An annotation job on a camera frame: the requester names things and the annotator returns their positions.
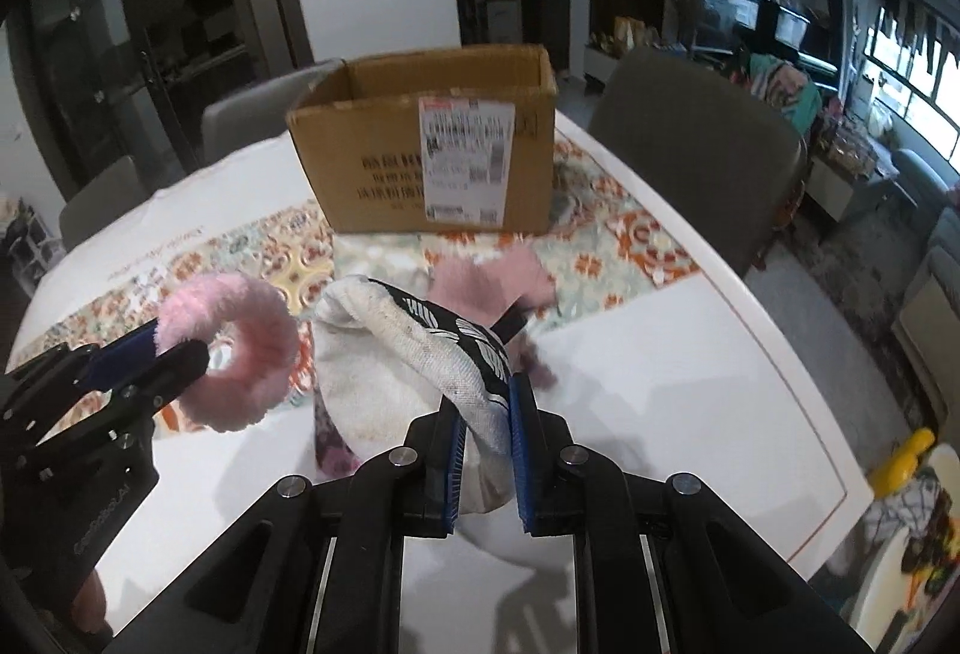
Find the glass sliding door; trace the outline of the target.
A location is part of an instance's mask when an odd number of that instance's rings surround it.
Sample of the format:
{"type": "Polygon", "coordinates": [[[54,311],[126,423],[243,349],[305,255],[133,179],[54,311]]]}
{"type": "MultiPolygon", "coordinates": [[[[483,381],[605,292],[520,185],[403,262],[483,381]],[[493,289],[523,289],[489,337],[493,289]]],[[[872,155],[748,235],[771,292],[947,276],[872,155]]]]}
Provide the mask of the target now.
{"type": "Polygon", "coordinates": [[[296,66],[283,0],[27,0],[20,17],[31,126],[67,189],[124,155],[149,184],[195,172],[203,110],[296,66]]]}

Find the yellow plastic toy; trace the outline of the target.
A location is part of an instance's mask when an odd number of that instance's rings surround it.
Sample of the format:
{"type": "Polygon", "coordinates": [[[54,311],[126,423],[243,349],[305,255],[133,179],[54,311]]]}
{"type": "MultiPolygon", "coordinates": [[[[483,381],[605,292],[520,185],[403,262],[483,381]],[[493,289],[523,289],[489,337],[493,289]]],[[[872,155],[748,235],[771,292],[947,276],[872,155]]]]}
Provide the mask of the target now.
{"type": "Polygon", "coordinates": [[[885,459],[867,475],[867,482],[871,485],[875,498],[880,500],[904,487],[918,472],[919,461],[934,445],[934,431],[923,427],[916,430],[903,445],[898,446],[889,459],[885,459]]]}

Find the pink fluffy towel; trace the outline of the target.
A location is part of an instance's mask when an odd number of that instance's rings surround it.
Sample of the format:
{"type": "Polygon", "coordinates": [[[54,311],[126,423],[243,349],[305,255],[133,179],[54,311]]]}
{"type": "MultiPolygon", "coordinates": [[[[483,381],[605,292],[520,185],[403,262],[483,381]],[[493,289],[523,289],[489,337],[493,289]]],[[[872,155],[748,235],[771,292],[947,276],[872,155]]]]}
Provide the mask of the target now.
{"type": "Polygon", "coordinates": [[[428,300],[493,328],[511,306],[524,316],[556,305],[555,283],[527,244],[485,261],[444,256],[433,267],[428,300]]]}

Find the grey sofa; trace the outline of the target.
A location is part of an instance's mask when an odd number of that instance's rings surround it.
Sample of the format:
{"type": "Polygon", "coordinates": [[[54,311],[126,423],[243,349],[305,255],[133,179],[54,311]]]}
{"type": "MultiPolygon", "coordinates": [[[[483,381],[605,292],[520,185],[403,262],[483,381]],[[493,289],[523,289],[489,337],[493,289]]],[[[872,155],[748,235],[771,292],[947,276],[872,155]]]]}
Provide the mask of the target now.
{"type": "Polygon", "coordinates": [[[923,255],[908,283],[893,337],[905,352],[942,428],[958,423],[958,183],[916,152],[892,154],[896,184],[911,202],[923,255]]]}

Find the dark grey dining chair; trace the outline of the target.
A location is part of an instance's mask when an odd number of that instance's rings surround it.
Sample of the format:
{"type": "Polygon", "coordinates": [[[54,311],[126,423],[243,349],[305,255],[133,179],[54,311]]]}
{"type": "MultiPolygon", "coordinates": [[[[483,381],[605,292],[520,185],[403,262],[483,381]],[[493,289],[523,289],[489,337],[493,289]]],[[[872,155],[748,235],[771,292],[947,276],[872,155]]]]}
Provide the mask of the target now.
{"type": "Polygon", "coordinates": [[[643,178],[745,275],[804,166],[775,108],[715,71],[652,48],[617,62],[589,134],[643,178]]]}

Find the brown cardboard box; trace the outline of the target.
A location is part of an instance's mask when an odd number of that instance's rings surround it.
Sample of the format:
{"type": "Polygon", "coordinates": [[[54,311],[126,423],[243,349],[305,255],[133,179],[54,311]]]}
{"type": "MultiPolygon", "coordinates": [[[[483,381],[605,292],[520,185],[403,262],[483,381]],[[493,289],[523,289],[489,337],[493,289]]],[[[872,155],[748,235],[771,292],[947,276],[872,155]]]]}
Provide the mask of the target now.
{"type": "Polygon", "coordinates": [[[338,233],[542,233],[555,100],[545,48],[474,44],[332,62],[286,122],[338,233]]]}

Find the white black patterned cloth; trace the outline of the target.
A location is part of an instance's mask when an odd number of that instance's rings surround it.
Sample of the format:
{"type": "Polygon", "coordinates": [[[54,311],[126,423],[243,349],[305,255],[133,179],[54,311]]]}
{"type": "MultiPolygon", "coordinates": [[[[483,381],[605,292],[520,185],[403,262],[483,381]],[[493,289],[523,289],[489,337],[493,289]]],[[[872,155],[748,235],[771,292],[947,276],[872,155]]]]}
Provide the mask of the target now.
{"type": "Polygon", "coordinates": [[[332,282],[314,308],[319,400],[345,448],[368,461],[451,402],[467,425],[459,509],[512,498],[509,367],[490,329],[364,275],[332,282]]]}

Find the black upright piano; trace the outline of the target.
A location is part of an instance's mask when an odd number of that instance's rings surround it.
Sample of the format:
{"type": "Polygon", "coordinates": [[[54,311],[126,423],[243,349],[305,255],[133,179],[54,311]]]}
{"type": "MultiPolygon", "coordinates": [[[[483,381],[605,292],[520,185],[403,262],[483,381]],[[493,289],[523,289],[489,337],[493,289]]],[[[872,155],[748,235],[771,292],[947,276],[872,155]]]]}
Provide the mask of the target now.
{"type": "Polygon", "coordinates": [[[838,88],[839,69],[830,55],[830,30],[787,5],[758,3],[750,51],[788,61],[822,87],[838,88]]]}

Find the white low cabinet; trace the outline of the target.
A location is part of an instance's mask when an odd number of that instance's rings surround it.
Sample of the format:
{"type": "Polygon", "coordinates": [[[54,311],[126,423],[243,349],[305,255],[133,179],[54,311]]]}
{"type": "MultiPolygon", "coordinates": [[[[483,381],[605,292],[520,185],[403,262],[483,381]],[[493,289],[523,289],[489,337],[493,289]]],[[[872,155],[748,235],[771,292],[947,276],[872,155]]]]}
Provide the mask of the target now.
{"type": "Polygon", "coordinates": [[[584,48],[584,82],[587,87],[602,90],[619,67],[619,58],[588,44],[584,48]]]}

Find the colourful patterned table mat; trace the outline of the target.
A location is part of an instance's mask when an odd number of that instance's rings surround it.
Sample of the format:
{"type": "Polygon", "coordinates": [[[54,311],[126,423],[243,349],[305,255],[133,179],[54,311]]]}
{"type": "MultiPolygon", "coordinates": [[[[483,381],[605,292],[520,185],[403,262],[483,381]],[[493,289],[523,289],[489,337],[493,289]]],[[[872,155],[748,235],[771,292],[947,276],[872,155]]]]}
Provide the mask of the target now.
{"type": "MultiPolygon", "coordinates": [[[[587,150],[558,134],[555,218],[524,241],[555,285],[530,321],[539,335],[697,272],[683,246],[587,150]]],[[[228,155],[161,189],[67,254],[41,280],[7,358],[16,368],[55,345],[106,345],[155,317],[179,283],[242,272],[273,283],[291,314],[325,285],[368,274],[421,295],[448,256],[493,259],[509,233],[339,235],[314,199],[288,136],[228,155]]]]}

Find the clothes pile on chair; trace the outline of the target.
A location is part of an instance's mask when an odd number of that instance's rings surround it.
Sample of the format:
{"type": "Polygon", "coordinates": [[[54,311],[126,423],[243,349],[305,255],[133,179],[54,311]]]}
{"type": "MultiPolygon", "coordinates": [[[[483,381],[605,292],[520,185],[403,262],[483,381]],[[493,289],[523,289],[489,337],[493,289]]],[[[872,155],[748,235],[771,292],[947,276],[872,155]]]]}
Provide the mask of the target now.
{"type": "Polygon", "coordinates": [[[799,67],[775,56],[750,56],[748,90],[752,97],[775,108],[801,136],[811,132],[822,110],[822,95],[814,81],[799,67]]]}

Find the light grey dining chair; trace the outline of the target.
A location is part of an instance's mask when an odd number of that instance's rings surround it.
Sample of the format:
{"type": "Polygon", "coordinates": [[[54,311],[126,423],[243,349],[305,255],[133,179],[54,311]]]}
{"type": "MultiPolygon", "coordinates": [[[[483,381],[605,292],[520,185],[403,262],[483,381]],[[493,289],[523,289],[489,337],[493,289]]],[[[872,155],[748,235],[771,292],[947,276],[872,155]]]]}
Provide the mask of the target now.
{"type": "Polygon", "coordinates": [[[281,136],[286,131],[286,113],[311,88],[342,66],[342,59],[318,62],[285,76],[247,85],[208,105],[200,122],[206,165],[261,140],[281,136]]]}

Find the grey chair at left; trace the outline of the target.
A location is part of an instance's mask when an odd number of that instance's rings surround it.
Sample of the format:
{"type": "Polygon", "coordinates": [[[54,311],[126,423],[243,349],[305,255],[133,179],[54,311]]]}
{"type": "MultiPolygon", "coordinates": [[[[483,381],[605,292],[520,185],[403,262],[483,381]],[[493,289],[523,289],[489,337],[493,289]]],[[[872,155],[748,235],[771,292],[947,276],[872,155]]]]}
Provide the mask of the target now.
{"type": "Polygon", "coordinates": [[[109,227],[149,198],[135,160],[124,155],[93,178],[60,212],[60,236],[65,251],[109,227]]]}

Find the fluffy pink scrunchie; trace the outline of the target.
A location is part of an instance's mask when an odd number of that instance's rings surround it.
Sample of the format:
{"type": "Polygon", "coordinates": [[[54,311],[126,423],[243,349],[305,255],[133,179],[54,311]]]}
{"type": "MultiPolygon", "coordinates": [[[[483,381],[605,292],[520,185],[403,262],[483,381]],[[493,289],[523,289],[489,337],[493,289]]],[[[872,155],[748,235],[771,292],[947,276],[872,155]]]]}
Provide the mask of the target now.
{"type": "Polygon", "coordinates": [[[267,280],[227,272],[181,283],[160,305],[155,347],[164,353],[187,340],[228,345],[226,358],[210,363],[179,397],[192,422],[220,433],[244,430],[288,394],[298,324],[267,280]]]}

